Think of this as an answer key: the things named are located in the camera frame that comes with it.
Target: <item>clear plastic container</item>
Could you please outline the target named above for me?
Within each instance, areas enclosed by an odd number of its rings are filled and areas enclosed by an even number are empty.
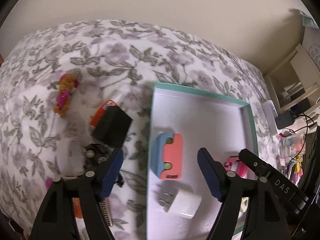
[[[295,157],[300,150],[300,155],[306,153],[306,144],[304,144],[305,135],[304,133],[297,133],[289,135],[288,137],[282,137],[280,139],[280,158],[285,159],[289,157]]]

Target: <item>black box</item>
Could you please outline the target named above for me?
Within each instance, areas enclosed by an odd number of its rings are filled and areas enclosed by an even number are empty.
[[[92,136],[110,147],[121,148],[131,122],[132,119],[119,106],[109,106]]]

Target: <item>white power adapter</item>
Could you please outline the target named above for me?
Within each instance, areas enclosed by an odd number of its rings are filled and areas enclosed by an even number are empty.
[[[193,218],[202,199],[200,195],[177,187],[174,194],[167,192],[163,194],[167,195],[167,200],[159,199],[159,201],[164,203],[164,211],[188,219]]]

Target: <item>floral bedsheet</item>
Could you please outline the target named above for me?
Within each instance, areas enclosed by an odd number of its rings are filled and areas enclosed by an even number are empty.
[[[52,112],[60,76],[80,87],[65,119]],[[260,157],[276,165],[261,103],[269,99],[260,71],[211,42],[158,25],[120,20],[57,25],[25,36],[0,68],[0,207],[26,232],[52,179],[60,174],[63,138],[92,142],[89,120],[110,94],[133,119],[124,143],[123,188],[109,198],[117,240],[144,239],[149,117],[154,82],[169,82],[250,102]],[[87,239],[85,228],[80,230]]]

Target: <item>white furniture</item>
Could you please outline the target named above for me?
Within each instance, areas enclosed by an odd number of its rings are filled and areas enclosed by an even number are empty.
[[[300,80],[300,83],[298,83],[296,86],[287,91],[289,96],[294,95],[302,88],[305,90],[305,92],[299,97],[297,97],[295,100],[281,107],[279,99],[276,95],[274,84],[272,83],[272,74],[274,74],[275,71],[281,68],[282,66],[286,65],[286,63],[289,61]],[[317,100],[320,97],[320,71],[313,63],[308,53],[301,46],[301,44],[298,44],[297,47],[278,66],[276,66],[267,75],[265,75],[264,80],[266,82],[270,98],[275,105],[278,115],[283,114],[291,107],[301,102],[303,99],[308,98],[311,104],[311,108],[306,110],[304,114],[310,116],[312,120],[315,122],[315,124],[310,127],[308,133],[316,131],[316,121],[319,119],[320,116],[320,101]],[[305,125],[305,117],[298,117],[295,123],[288,128],[297,130]],[[301,131],[306,133],[306,128],[301,129]]]

